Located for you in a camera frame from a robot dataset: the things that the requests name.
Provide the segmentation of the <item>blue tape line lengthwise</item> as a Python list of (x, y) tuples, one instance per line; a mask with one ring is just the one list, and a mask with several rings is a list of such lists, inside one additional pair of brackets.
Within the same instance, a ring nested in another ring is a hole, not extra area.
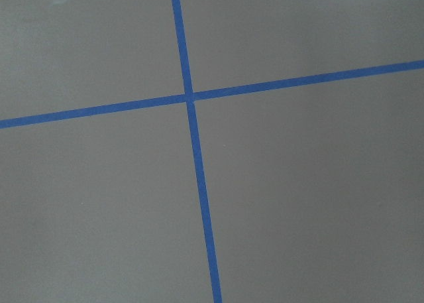
[(172, 0), (178, 51), (180, 55), (180, 66), (184, 85), (185, 105), (189, 124), (189, 133), (195, 167), (197, 190), (199, 195), (199, 206), (203, 224), (203, 234), (207, 251), (207, 261), (209, 267), (209, 277), (214, 302), (222, 302), (221, 284), (219, 278), (219, 267), (215, 251), (215, 241), (213, 236), (213, 226), (209, 209), (209, 199), (205, 180), (203, 156), (199, 138), (199, 127), (197, 122), (197, 112), (195, 108), (194, 91), (191, 80), (191, 70), (189, 66), (189, 56), (186, 43), (186, 34), (182, 13), (181, 0)]

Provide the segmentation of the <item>blue tape line crosswise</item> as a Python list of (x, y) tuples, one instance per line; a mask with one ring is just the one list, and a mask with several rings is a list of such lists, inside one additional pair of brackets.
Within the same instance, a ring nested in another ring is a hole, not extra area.
[[(195, 101), (213, 99), (218, 97), (228, 97), (247, 93), (256, 93), (262, 91), (278, 90), (284, 88), (294, 88), (297, 86), (306, 86), (309, 84), (321, 84), (339, 80), (349, 80), (363, 78), (368, 76), (377, 76), (383, 74), (392, 74), (396, 72), (405, 72), (410, 70), (423, 69), (423, 61), (416, 60), (412, 62), (402, 62), (397, 64), (388, 64), (383, 66), (373, 66), (369, 68), (359, 68), (354, 70), (344, 70), (326, 74), (317, 74), (311, 76), (302, 76), (297, 78), (288, 78), (271, 82), (261, 82), (257, 84), (248, 84), (243, 86), (234, 86), (229, 88), (219, 88), (214, 90), (197, 91), (191, 97)], [(95, 115), (104, 115), (121, 111), (132, 111), (150, 107), (160, 107), (177, 103), (184, 103), (189, 97), (184, 94), (169, 95), (164, 97), (155, 97), (137, 101), (128, 101), (122, 103), (113, 103), (95, 107), (85, 107), (80, 109), (71, 109), (53, 113), (44, 113), (39, 115), (29, 115), (16, 117), (12, 119), (1, 120), (1, 128), (22, 127), (26, 125), (35, 125), (61, 121), (67, 119), (77, 119), (81, 117), (90, 117)]]

